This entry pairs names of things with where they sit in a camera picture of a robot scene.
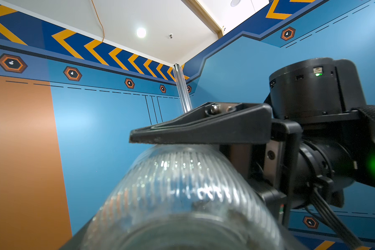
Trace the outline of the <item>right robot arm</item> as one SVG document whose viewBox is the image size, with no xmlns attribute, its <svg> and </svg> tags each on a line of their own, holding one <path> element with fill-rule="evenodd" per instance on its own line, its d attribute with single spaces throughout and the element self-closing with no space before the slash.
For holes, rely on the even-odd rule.
<svg viewBox="0 0 375 250">
<path fill-rule="evenodd" d="M 300 61 L 272 73 L 269 88 L 263 103 L 207 102 L 129 141 L 219 146 L 285 226 L 314 188 L 342 207 L 353 182 L 375 187 L 375 105 L 352 61 Z"/>
</svg>

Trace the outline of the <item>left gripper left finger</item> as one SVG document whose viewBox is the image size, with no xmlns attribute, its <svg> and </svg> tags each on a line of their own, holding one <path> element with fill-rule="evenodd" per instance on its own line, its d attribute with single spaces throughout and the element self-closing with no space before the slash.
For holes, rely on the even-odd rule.
<svg viewBox="0 0 375 250">
<path fill-rule="evenodd" d="M 92 219 L 90 219 L 70 240 L 60 247 L 59 250 L 81 250 L 82 241 L 91 222 Z"/>
</svg>

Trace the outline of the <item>jar with green lid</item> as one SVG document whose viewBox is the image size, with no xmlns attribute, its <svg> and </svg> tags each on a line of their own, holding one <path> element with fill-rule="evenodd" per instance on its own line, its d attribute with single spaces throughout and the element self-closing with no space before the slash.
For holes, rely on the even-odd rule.
<svg viewBox="0 0 375 250">
<path fill-rule="evenodd" d="M 218 150 L 156 145 L 93 217 L 84 250 L 282 250 L 264 202 Z"/>
</svg>

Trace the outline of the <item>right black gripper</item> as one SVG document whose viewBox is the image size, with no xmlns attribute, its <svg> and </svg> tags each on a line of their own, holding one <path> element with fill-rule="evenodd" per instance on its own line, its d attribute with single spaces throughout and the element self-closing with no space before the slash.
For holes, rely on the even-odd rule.
<svg viewBox="0 0 375 250">
<path fill-rule="evenodd" d="M 271 121 L 272 116 L 264 103 L 205 103 L 173 120 L 132 130 L 129 142 L 222 144 L 220 151 L 271 214 L 288 225 L 303 129 L 295 121 Z"/>
</svg>

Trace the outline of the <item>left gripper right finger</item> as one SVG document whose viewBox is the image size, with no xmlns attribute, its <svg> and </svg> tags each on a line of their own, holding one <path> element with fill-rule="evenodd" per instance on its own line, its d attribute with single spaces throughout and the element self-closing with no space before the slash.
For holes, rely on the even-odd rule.
<svg viewBox="0 0 375 250">
<path fill-rule="evenodd" d="M 309 250 L 309 248 L 302 244 L 294 235 L 292 235 L 286 227 L 283 225 L 278 225 L 278 227 L 285 250 Z"/>
</svg>

